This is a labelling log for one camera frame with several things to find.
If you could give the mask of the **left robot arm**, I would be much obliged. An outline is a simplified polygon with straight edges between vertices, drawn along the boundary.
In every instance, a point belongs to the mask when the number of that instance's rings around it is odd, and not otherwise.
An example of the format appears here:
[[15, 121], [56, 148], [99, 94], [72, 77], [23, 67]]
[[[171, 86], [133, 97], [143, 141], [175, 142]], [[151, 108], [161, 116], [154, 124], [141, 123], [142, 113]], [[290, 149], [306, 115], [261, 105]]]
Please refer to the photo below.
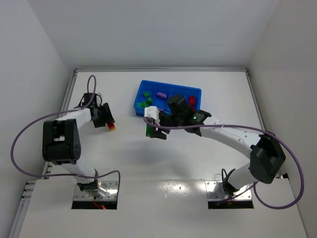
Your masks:
[[97, 96], [83, 95], [82, 108], [75, 108], [66, 115], [47, 120], [43, 124], [42, 156], [46, 162], [66, 169], [77, 181], [82, 192], [91, 196], [101, 196], [106, 187], [97, 176], [97, 170], [81, 158], [79, 129], [92, 122], [95, 128], [115, 129], [115, 120], [108, 103], [98, 104]]

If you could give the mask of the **red round lego brick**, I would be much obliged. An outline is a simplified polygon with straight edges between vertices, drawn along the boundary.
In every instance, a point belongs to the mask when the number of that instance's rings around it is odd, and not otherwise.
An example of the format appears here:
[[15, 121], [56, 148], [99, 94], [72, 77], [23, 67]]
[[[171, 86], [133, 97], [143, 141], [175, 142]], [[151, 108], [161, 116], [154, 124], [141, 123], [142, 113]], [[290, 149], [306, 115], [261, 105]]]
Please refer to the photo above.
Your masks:
[[189, 105], [190, 106], [195, 106], [196, 102], [195, 102], [195, 97], [194, 96], [189, 96], [188, 97], [188, 101], [189, 101]]

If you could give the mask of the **green butterfly printed lego brick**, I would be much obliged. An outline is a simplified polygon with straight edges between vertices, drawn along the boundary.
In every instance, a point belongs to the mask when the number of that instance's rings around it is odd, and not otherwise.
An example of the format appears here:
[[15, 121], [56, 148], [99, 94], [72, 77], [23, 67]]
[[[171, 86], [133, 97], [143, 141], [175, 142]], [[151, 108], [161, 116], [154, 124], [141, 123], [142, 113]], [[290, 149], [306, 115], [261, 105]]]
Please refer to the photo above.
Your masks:
[[146, 125], [146, 137], [151, 137], [153, 127], [149, 124]]

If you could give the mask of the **purple lego brick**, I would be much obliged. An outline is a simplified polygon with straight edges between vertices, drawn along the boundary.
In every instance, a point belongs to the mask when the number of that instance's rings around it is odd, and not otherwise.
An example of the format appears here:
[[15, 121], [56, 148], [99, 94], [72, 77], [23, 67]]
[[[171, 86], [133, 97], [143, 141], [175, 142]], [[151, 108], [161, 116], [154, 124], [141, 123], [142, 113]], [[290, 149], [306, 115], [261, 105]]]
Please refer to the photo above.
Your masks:
[[157, 93], [156, 93], [156, 96], [157, 96], [158, 98], [161, 98], [161, 99], [164, 99], [164, 100], [167, 99], [167, 95], [166, 95], [165, 93], [162, 93], [162, 92], [157, 92]]

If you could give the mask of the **green curved lego brick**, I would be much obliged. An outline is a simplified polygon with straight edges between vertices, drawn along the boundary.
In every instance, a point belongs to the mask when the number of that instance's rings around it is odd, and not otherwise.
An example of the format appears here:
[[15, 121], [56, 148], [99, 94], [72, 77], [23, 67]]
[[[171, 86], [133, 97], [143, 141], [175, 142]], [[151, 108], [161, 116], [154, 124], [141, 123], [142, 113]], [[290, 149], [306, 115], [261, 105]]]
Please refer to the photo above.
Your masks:
[[144, 102], [138, 103], [137, 106], [139, 108], [147, 108], [149, 106], [149, 104], [146, 101], [144, 101]]

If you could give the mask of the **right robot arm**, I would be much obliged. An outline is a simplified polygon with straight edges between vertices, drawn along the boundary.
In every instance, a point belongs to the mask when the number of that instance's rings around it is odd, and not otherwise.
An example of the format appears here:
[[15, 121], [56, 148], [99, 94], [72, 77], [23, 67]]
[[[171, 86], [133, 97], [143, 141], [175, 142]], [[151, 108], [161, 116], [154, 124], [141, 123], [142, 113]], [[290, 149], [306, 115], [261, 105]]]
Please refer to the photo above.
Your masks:
[[273, 182], [286, 159], [280, 143], [273, 135], [226, 127], [209, 112], [193, 110], [182, 95], [170, 97], [167, 105], [170, 109], [168, 114], [156, 106], [144, 109], [144, 118], [148, 122], [147, 137], [166, 139], [174, 127], [183, 127], [188, 133], [216, 140], [250, 160], [238, 169], [222, 172], [220, 191], [224, 194], [232, 197], [245, 185], [258, 181], [265, 184]]

